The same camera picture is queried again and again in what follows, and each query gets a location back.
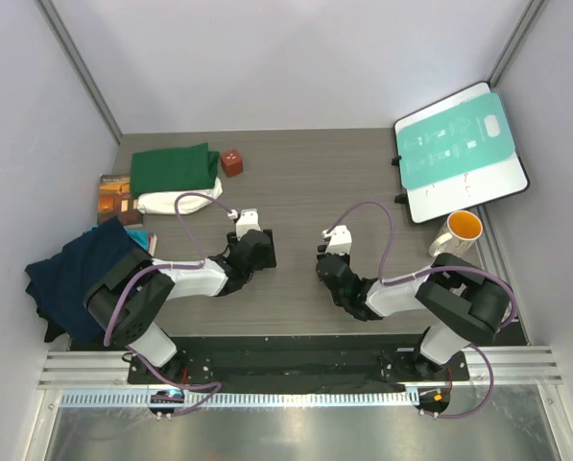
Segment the mug handle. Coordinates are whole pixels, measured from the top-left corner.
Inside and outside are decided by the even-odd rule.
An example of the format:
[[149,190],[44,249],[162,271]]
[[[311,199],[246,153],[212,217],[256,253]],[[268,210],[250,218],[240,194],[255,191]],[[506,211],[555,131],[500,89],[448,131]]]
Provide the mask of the mug handle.
[[429,255],[431,255],[432,257],[436,257],[437,255],[439,255],[443,251],[442,246],[444,246],[451,238],[452,234],[449,232],[440,235],[438,238],[436,238],[435,241],[429,247]]

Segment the book cover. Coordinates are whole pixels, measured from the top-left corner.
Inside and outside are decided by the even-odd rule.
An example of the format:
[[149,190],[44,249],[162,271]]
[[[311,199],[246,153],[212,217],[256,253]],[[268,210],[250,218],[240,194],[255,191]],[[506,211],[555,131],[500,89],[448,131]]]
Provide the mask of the book cover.
[[122,225],[136,228],[143,225],[143,214],[131,195],[130,175],[103,175],[98,190],[98,220],[104,223],[117,216]]

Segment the black mounting plate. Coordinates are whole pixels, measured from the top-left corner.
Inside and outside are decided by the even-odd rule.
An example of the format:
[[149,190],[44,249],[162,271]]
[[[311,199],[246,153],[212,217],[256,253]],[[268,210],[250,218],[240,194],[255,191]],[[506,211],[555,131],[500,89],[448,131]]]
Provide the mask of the black mounting plate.
[[[403,390],[423,381],[411,362],[418,335],[231,336],[172,338],[185,351],[191,384],[221,381],[238,394],[341,394]],[[144,367],[129,371],[129,384],[158,384]],[[462,352],[449,362],[453,381],[469,380]],[[436,376],[446,381],[446,373]]]

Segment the white cloth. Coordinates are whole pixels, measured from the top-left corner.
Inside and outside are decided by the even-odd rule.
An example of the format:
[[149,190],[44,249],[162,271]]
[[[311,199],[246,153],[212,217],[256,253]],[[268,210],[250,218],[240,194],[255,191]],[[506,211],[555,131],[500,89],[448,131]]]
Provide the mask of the white cloth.
[[[203,190],[182,190],[180,192],[153,192],[142,194],[139,197],[138,209],[143,214],[175,214],[175,200],[184,192],[199,192],[217,199],[222,194],[222,182],[216,178],[213,189]],[[179,201],[179,212],[190,214],[211,204],[210,200],[203,197],[188,196]]]

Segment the white mug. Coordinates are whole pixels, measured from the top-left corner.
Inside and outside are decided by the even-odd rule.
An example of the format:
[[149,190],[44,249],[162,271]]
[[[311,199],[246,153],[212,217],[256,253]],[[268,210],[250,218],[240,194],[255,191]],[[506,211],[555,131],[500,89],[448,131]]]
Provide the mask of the white mug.
[[438,236],[429,247],[435,257],[441,253],[463,256],[482,235],[482,221],[474,213],[465,210],[450,213]]

